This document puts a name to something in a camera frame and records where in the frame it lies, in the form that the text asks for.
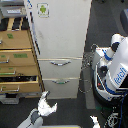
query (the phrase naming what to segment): refrigerator door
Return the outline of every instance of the refrigerator door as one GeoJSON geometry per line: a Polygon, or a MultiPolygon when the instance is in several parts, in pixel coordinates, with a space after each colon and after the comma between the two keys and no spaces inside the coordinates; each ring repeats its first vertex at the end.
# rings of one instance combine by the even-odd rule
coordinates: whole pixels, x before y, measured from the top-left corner
{"type": "Polygon", "coordinates": [[[83,56],[91,0],[25,0],[25,5],[38,59],[83,56]]]}

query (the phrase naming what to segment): sticker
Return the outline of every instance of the sticker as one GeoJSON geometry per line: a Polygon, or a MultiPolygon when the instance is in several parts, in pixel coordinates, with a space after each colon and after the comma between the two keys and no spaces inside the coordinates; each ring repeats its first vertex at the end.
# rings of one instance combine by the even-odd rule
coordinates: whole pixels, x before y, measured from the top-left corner
{"type": "Polygon", "coordinates": [[[8,68],[9,70],[12,70],[13,68],[8,68]]]}
{"type": "Polygon", "coordinates": [[[1,55],[1,58],[6,58],[6,56],[5,55],[1,55]]]}
{"type": "Polygon", "coordinates": [[[13,39],[13,35],[12,34],[7,34],[9,39],[13,39]]]}
{"type": "Polygon", "coordinates": [[[13,54],[13,55],[14,55],[14,58],[28,58],[26,53],[24,53],[24,54],[13,54]]]}
{"type": "Polygon", "coordinates": [[[39,17],[49,17],[49,6],[47,3],[37,4],[39,17]]]}

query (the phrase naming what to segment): open drawer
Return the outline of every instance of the open drawer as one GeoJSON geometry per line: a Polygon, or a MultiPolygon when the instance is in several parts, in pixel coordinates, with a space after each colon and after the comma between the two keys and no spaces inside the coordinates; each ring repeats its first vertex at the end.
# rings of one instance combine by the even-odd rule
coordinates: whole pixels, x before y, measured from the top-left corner
{"type": "Polygon", "coordinates": [[[0,82],[0,93],[40,92],[38,77],[20,82],[0,82]]]}
{"type": "Polygon", "coordinates": [[[31,49],[0,50],[0,66],[35,65],[31,49]]]}

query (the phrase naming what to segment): black cable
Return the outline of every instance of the black cable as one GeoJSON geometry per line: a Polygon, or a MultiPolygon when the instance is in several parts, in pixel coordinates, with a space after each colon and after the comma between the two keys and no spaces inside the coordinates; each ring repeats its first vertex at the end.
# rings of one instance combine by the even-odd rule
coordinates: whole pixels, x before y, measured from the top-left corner
{"type": "Polygon", "coordinates": [[[106,2],[106,0],[95,0],[95,1],[97,1],[100,4],[104,4],[106,2]]]}

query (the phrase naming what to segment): wooden cabinet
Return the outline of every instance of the wooden cabinet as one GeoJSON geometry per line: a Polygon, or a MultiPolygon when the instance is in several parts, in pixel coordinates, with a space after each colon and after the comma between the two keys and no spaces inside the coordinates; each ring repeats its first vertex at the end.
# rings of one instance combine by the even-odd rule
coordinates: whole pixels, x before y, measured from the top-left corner
{"type": "Polygon", "coordinates": [[[0,94],[40,96],[43,84],[30,31],[12,31],[12,21],[6,31],[0,31],[0,94]]]}

